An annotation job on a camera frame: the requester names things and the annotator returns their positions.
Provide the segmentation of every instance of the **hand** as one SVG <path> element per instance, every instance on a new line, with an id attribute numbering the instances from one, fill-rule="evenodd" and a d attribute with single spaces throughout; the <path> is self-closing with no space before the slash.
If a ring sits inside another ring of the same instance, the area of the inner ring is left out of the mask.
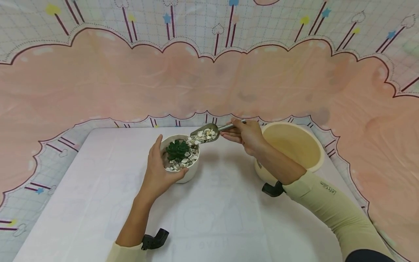
<path id="1" fill-rule="evenodd" d="M 242 144 L 245 152 L 250 156 L 255 156 L 267 144 L 262 135 L 261 127 L 257 121 L 246 121 L 242 123 L 238 119 L 232 118 L 231 122 L 235 127 L 226 132 L 221 132 L 221 136 L 227 140 Z"/>
<path id="2" fill-rule="evenodd" d="M 160 145 L 163 136 L 159 135 L 148 154 L 147 170 L 145 171 L 144 181 L 139 198 L 144 201 L 154 202 L 159 196 L 166 192 L 171 185 L 182 179 L 188 168 L 184 168 L 179 172 L 168 172 L 163 166 L 163 160 L 160 153 Z"/>

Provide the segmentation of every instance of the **plastic bucket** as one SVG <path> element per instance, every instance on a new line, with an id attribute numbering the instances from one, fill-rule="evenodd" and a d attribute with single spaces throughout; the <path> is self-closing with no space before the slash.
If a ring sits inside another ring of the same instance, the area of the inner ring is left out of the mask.
<path id="1" fill-rule="evenodd" d="M 262 127 L 266 141 L 286 156 L 312 172 L 317 171 L 324 161 L 324 150 L 314 134 L 298 125 L 274 122 Z M 257 160 L 256 173 L 266 183 L 274 186 L 278 181 Z"/>

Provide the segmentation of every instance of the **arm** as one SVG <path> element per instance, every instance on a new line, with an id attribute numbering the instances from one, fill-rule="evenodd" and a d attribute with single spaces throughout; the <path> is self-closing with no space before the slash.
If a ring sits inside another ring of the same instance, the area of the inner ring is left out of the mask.
<path id="1" fill-rule="evenodd" d="M 115 241 L 117 245 L 132 247 L 141 244 L 153 202 L 147 196 L 141 196 L 140 191 L 135 197 L 128 218 Z"/>
<path id="2" fill-rule="evenodd" d="M 222 136 L 241 143 L 246 153 L 258 159 L 283 184 L 292 200 L 310 210 L 333 231 L 344 260 L 361 249 L 392 258 L 368 217 L 344 193 L 269 145 L 258 123 L 243 124 L 235 119 L 232 122 L 236 128 L 223 132 Z"/>
<path id="3" fill-rule="evenodd" d="M 159 135 L 148 154 L 147 170 L 141 189 L 132 203 L 131 211 L 118 235 L 106 262 L 144 262 L 146 251 L 142 250 L 142 239 L 147 227 L 150 209 L 155 200 L 171 185 L 182 179 L 188 169 L 169 174 L 163 167 Z"/>

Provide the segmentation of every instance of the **black wrist strap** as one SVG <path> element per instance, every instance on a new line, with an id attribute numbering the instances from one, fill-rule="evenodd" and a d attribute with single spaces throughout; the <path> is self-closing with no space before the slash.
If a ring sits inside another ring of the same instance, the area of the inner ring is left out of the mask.
<path id="1" fill-rule="evenodd" d="M 277 181 L 275 186 L 271 186 L 268 183 L 265 183 L 265 185 L 262 188 L 262 192 L 267 194 L 270 197 L 278 197 L 279 195 L 284 193 L 285 190 L 282 187 L 281 182 Z"/>
<path id="2" fill-rule="evenodd" d="M 169 235 L 169 232 L 167 232 L 163 228 L 159 229 L 155 237 L 152 237 L 150 235 L 144 235 L 142 239 L 141 249 L 142 250 L 156 249 L 163 246 L 164 242 L 166 242 L 168 235 Z"/>

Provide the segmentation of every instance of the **green succulent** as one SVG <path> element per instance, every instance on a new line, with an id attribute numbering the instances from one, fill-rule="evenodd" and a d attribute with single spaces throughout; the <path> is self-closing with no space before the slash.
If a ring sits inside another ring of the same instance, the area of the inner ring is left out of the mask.
<path id="1" fill-rule="evenodd" d="M 189 146 L 186 144 L 186 141 L 180 142 L 179 140 L 175 140 L 166 147 L 166 152 L 169 155 L 167 159 L 180 162 L 185 158 L 185 153 L 188 151 Z"/>

